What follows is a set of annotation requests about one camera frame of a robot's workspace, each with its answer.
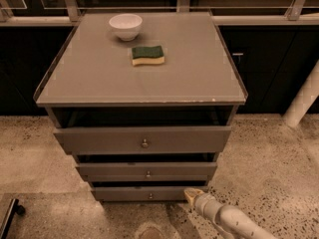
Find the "grey bottom drawer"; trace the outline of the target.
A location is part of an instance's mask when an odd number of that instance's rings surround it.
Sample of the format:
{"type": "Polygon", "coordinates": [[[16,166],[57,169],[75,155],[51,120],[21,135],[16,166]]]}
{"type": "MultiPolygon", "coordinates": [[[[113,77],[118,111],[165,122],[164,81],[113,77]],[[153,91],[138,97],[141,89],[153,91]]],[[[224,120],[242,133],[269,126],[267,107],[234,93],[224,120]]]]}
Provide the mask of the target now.
{"type": "Polygon", "coordinates": [[[185,186],[98,187],[92,193],[104,202],[185,201],[185,186]]]}

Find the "white ceramic bowl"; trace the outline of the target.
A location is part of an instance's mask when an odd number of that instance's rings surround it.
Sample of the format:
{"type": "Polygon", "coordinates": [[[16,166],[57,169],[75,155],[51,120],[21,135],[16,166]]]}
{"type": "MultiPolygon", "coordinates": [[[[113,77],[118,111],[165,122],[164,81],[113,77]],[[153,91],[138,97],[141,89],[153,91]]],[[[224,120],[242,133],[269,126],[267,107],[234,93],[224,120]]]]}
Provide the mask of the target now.
{"type": "Polygon", "coordinates": [[[143,19],[136,14],[119,14],[109,20],[113,33],[122,41],[133,40],[141,31],[143,19]]]}

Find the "grey drawer cabinet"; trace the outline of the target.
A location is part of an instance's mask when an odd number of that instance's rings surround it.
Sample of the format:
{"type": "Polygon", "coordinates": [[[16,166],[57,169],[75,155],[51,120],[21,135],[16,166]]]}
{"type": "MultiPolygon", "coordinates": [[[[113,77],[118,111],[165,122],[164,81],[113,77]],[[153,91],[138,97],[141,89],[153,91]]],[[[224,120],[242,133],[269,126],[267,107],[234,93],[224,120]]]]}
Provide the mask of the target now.
{"type": "MultiPolygon", "coordinates": [[[[34,96],[56,128],[230,126],[247,98],[218,28],[206,12],[145,13],[142,32],[123,42],[109,13],[88,13],[34,96]],[[132,63],[133,47],[161,46],[160,65],[132,63]]],[[[80,163],[215,162],[220,152],[71,154],[80,163]]],[[[98,187],[185,186],[210,180],[88,182],[98,187]]]]}

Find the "grey top drawer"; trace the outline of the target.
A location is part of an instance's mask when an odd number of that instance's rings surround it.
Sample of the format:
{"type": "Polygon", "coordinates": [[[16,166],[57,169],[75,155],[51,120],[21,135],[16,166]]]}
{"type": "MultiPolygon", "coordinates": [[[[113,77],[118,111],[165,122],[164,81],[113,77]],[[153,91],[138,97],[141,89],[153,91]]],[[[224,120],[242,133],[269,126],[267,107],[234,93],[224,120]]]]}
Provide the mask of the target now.
{"type": "Polygon", "coordinates": [[[230,126],[133,126],[56,128],[71,154],[223,152],[230,126]]]}

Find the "white diagonal pole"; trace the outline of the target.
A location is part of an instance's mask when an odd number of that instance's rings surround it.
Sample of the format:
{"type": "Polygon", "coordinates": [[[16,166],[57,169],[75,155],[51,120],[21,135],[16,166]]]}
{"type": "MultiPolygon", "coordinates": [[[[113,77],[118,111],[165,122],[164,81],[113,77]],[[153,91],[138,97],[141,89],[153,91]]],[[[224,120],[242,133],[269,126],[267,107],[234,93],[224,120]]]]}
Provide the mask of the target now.
{"type": "Polygon", "coordinates": [[[283,116],[286,124],[297,127],[319,96],[319,61],[283,116]]]}

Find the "green yellow sponge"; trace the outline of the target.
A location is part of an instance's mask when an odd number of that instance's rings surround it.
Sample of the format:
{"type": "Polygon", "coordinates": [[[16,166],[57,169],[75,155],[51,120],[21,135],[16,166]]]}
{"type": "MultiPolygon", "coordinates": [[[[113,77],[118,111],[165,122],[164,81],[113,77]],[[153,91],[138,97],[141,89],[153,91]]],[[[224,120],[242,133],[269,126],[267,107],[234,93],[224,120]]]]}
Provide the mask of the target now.
{"type": "Polygon", "coordinates": [[[133,47],[132,63],[138,65],[160,65],[165,61],[164,53],[161,46],[153,47],[133,47]]]}

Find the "grey middle drawer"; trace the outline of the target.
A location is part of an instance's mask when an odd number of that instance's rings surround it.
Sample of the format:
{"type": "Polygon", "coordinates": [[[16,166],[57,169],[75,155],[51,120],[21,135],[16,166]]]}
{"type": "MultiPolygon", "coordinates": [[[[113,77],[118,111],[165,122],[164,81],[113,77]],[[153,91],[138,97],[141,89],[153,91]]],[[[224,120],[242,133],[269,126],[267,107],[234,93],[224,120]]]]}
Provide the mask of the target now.
{"type": "Polygon", "coordinates": [[[215,162],[80,163],[78,172],[91,182],[110,181],[207,181],[215,162]]]}

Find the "grey drawer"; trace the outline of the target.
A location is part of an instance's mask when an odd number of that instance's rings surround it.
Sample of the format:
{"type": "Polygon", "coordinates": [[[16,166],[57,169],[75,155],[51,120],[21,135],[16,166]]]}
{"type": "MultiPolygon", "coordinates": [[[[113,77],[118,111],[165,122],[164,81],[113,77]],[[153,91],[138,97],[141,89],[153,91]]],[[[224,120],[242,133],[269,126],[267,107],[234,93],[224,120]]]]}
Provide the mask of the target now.
{"type": "Polygon", "coordinates": [[[185,201],[185,186],[98,187],[92,193],[104,202],[185,201]]]}
{"type": "Polygon", "coordinates": [[[110,181],[207,181],[215,162],[80,163],[78,172],[91,182],[110,181]]]}
{"type": "Polygon", "coordinates": [[[56,128],[71,154],[223,152],[230,126],[133,126],[56,128]]]}

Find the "black caster base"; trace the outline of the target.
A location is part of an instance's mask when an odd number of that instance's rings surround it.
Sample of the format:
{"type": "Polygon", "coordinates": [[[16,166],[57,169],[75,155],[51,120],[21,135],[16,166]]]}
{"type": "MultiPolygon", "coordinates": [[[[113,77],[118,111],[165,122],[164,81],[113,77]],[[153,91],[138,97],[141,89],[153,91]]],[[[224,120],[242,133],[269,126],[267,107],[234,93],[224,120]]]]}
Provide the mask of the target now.
{"type": "Polygon", "coordinates": [[[19,200],[17,198],[10,200],[8,209],[0,227],[0,239],[6,239],[14,216],[22,216],[25,212],[26,210],[24,206],[19,204],[19,200]]]}

